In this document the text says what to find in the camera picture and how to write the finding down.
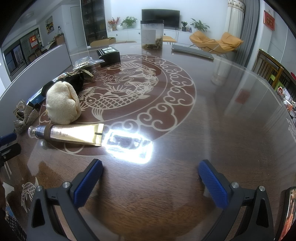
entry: black box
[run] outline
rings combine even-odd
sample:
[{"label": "black box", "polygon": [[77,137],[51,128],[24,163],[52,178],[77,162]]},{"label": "black box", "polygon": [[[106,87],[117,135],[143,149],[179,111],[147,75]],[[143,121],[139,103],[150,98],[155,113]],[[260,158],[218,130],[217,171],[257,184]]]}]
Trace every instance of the black box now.
[{"label": "black box", "polygon": [[105,62],[100,63],[101,67],[121,62],[119,51],[113,47],[99,49],[96,52],[100,59],[105,60]]}]

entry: gold tube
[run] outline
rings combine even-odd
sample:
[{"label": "gold tube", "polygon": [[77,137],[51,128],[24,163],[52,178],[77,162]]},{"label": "gold tube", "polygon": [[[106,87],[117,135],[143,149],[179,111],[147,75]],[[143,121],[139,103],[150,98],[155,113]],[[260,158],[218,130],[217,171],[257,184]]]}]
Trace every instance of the gold tube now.
[{"label": "gold tube", "polygon": [[49,139],[59,142],[101,146],[104,124],[53,125],[46,137],[46,126],[30,126],[30,138]]}]

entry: black jar lid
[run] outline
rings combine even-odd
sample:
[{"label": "black jar lid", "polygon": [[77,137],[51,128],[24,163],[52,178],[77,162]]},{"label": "black jar lid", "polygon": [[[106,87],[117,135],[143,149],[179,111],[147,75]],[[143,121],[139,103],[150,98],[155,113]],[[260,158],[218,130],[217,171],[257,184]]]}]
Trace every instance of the black jar lid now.
[{"label": "black jar lid", "polygon": [[163,20],[141,20],[141,24],[154,24],[154,23],[162,23]]}]

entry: glass cabinet door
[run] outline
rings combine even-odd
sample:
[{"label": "glass cabinet door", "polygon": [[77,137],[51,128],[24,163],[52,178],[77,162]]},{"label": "glass cabinet door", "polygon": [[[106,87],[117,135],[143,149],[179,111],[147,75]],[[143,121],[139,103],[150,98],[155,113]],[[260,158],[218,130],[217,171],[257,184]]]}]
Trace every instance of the glass cabinet door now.
[{"label": "glass cabinet door", "polygon": [[104,0],[81,0],[82,20],[87,46],[107,38]]}]

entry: white vase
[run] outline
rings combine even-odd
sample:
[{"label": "white vase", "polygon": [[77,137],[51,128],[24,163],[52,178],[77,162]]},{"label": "white vase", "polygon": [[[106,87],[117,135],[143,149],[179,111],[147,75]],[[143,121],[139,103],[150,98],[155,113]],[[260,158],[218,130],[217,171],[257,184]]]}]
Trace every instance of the white vase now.
[{"label": "white vase", "polygon": [[117,29],[117,30],[123,30],[123,26],[120,26],[120,24],[118,24],[118,25],[116,26],[116,29]]}]

